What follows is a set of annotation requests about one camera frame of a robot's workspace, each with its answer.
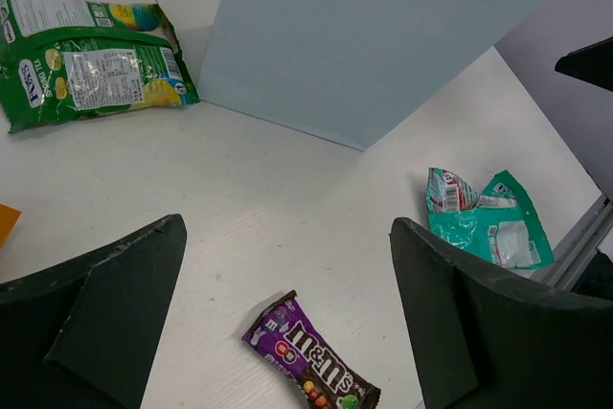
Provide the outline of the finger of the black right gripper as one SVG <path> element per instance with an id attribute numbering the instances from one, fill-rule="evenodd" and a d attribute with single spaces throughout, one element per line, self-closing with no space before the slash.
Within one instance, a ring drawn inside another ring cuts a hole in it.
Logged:
<path id="1" fill-rule="evenodd" d="M 561 57 L 555 70 L 610 92 L 613 91 L 613 37 Z"/>

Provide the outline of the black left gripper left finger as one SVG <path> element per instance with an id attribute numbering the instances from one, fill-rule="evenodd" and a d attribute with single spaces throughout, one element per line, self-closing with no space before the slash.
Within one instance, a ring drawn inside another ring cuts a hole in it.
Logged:
<path id="1" fill-rule="evenodd" d="M 2 407 L 140 407 L 186 243 L 168 215 L 3 283 Z"/>

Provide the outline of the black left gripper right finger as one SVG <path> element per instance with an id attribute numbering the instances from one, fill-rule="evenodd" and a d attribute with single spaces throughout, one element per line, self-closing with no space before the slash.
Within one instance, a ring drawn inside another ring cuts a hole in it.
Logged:
<path id="1" fill-rule="evenodd" d="M 484 261 L 413 220 L 391 252 L 427 408 L 608 408 L 612 304 Z"/>

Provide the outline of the purple M&M's packet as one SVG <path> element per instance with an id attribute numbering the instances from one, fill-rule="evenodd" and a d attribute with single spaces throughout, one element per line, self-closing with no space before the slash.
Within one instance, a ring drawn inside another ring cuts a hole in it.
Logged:
<path id="1" fill-rule="evenodd" d="M 381 390 L 353 371 L 312 325 L 289 291 L 241 340 L 293 381 L 310 408 L 376 408 Z"/>

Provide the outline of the green Fox's candy bag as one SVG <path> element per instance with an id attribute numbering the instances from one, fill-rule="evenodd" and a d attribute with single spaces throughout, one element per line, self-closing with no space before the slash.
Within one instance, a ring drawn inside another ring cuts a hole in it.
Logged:
<path id="1" fill-rule="evenodd" d="M 12 133 L 199 100 L 158 4 L 1 0 L 1 107 Z"/>

